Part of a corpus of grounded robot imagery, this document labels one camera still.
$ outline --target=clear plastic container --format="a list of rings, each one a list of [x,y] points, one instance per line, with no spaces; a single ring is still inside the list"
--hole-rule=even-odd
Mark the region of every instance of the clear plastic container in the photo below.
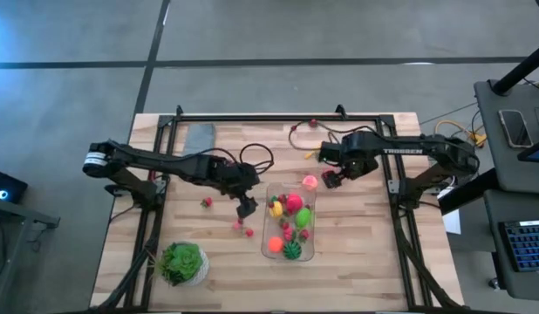
[[[287,215],[286,203],[282,204],[283,214],[279,216],[272,216],[271,211],[273,208],[269,206],[273,196],[286,195],[298,195],[303,201],[302,208],[307,208],[310,211],[310,220],[301,229],[297,228],[296,217],[299,211],[293,215]],[[292,262],[305,262],[309,261],[314,256],[314,223],[316,222],[316,191],[308,190],[301,184],[296,183],[271,183],[266,190],[266,207],[265,216],[263,219],[263,240],[262,240],[262,254],[271,259],[278,259]],[[268,241],[272,237],[280,237],[283,243],[288,243],[283,228],[280,222],[287,222],[290,228],[296,231],[297,236],[294,242],[298,242],[301,247],[301,254],[297,259],[289,259],[285,257],[283,251],[272,252],[268,248]],[[302,230],[308,231],[308,239],[306,241],[300,241],[300,233]]]

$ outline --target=table leg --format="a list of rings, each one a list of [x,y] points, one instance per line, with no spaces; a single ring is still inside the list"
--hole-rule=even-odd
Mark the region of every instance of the table leg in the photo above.
[[[470,182],[455,188],[438,200],[442,214],[445,215],[480,197],[488,189],[499,189],[494,168],[479,175]]]

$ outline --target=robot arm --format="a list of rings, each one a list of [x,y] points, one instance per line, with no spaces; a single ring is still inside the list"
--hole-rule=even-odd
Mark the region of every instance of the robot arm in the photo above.
[[[236,211],[241,218],[256,210],[256,201],[246,195],[248,190],[260,182],[254,166],[219,156],[190,154],[175,157],[109,140],[90,145],[83,171],[91,177],[107,178],[115,182],[120,189],[129,191],[134,201],[142,207],[154,206],[158,201],[157,185],[152,181],[138,179],[127,167],[174,174],[183,181],[212,187],[222,195],[229,195],[231,199],[238,198],[241,205]]]
[[[442,135],[385,137],[375,132],[357,131],[345,135],[341,143],[322,142],[318,161],[339,167],[336,173],[322,174],[327,188],[341,186],[343,179],[355,180],[378,168],[375,157],[381,154],[426,155],[437,163],[415,178],[399,183],[399,202],[419,206],[422,193],[451,176],[474,174],[479,159],[474,148],[457,138]]]

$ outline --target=wooden tabletop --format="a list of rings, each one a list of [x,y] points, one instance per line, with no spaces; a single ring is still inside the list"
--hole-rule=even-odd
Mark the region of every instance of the wooden tabletop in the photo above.
[[[420,133],[415,113],[392,113],[399,135]],[[158,114],[139,114],[134,121],[129,144],[152,149]],[[252,142],[268,146],[276,157],[275,166],[261,175],[261,183],[249,192],[259,203],[258,210],[245,220],[254,236],[248,238],[231,227],[236,220],[237,201],[211,188],[197,187],[172,177],[161,227],[158,256],[170,243],[194,242],[209,258],[206,280],[195,287],[170,287],[155,276],[150,311],[393,311],[406,309],[399,258],[393,237],[392,218],[381,166],[341,188],[317,189],[315,255],[308,262],[285,263],[261,253],[265,190],[271,182],[300,182],[305,175],[326,169],[305,152],[294,150],[287,141],[290,122],[217,122],[215,146],[238,156]],[[329,122],[347,130],[361,122]],[[180,123],[174,155],[184,147],[187,123]],[[325,130],[300,126],[293,140],[299,146],[317,147],[327,140]],[[244,160],[267,160],[267,153],[253,148]],[[426,157],[404,157],[407,176],[428,167]],[[144,179],[147,172],[133,170]],[[212,208],[200,202],[212,197]],[[436,200],[424,196],[423,200]],[[131,206],[129,198],[114,204],[113,215]],[[92,305],[103,302],[124,276],[132,259],[140,210],[135,209],[113,221],[106,235]],[[454,261],[440,211],[421,206],[415,217],[426,266],[456,302],[463,304]],[[137,299],[145,279],[145,267],[138,282]],[[413,287],[420,300],[418,280],[412,270]]]

